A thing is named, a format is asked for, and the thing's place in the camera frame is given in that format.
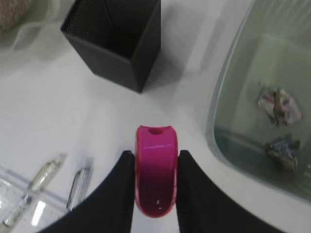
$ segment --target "white table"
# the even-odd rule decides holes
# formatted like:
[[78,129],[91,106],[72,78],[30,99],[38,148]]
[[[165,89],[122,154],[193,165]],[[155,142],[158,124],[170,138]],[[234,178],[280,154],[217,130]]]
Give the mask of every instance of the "white table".
[[[123,150],[134,151],[139,125],[172,125],[179,148],[231,198],[276,227],[309,233],[310,205],[234,171],[207,147],[210,97],[250,2],[162,0],[162,51],[141,95],[94,76],[60,22],[46,26],[30,46],[0,60],[1,164],[30,180],[57,151],[67,152],[49,185],[66,199],[82,154],[94,157],[90,193]],[[135,207],[132,232],[178,232],[175,208],[152,219]]]

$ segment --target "pink tape roll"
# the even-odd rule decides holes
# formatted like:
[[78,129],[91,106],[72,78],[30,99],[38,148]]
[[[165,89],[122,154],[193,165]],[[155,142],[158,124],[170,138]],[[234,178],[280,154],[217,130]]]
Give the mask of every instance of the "pink tape roll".
[[177,135],[171,127],[140,126],[136,133],[136,204],[149,217],[166,215],[177,193]]

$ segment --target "clear plastic container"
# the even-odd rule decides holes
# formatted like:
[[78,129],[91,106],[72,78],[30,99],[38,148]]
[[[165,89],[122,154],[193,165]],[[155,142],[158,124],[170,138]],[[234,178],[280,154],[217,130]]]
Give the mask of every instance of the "clear plastic container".
[[[311,200],[311,1],[255,0],[230,49],[213,95],[207,141],[225,163],[296,197]],[[259,108],[263,90],[279,87],[303,118],[277,126]],[[297,169],[280,169],[267,144],[300,141]]]
[[[0,219],[14,214],[23,200],[29,181],[17,173],[0,167]],[[49,226],[61,218],[66,210],[66,201],[50,192],[40,192],[22,213],[20,220],[9,231],[12,233],[32,233]]]

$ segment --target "black mesh pencil holder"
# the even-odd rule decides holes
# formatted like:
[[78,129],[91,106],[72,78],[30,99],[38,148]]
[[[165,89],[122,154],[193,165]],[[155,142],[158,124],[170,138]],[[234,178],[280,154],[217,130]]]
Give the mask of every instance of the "black mesh pencil holder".
[[161,47],[161,1],[77,0],[61,31],[94,74],[141,92]]

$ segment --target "beige fabric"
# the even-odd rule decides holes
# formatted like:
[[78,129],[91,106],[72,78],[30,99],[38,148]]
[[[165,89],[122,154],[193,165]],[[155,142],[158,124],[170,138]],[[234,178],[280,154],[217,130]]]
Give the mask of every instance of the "beige fabric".
[[0,0],[0,33],[13,26],[33,0]]

